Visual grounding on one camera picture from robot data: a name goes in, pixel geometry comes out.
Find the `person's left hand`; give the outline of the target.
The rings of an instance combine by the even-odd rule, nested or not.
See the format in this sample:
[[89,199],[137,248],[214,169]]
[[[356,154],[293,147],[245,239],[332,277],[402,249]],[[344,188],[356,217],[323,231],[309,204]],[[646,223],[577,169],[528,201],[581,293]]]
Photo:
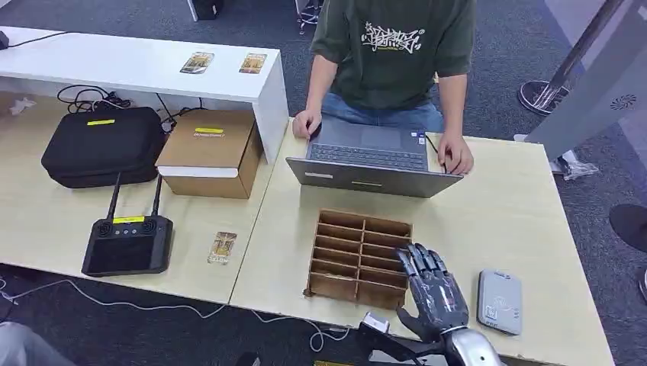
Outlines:
[[474,157],[461,133],[446,131],[439,142],[438,159],[449,174],[465,175],[474,166]]

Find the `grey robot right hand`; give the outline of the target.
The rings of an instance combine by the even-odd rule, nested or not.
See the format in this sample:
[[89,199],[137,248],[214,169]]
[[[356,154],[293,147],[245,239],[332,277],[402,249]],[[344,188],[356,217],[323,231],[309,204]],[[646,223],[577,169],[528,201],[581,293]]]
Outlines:
[[440,255],[419,243],[409,243],[396,254],[403,265],[418,315],[403,307],[398,319],[423,342],[438,342],[468,325],[469,311],[453,274]]

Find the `person's right hand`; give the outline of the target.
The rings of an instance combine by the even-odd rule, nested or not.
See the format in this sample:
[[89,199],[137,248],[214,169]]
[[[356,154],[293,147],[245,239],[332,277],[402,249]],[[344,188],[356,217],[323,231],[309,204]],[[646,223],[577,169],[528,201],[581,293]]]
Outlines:
[[297,138],[309,140],[319,129],[322,119],[321,110],[310,108],[301,111],[292,121],[292,133]]

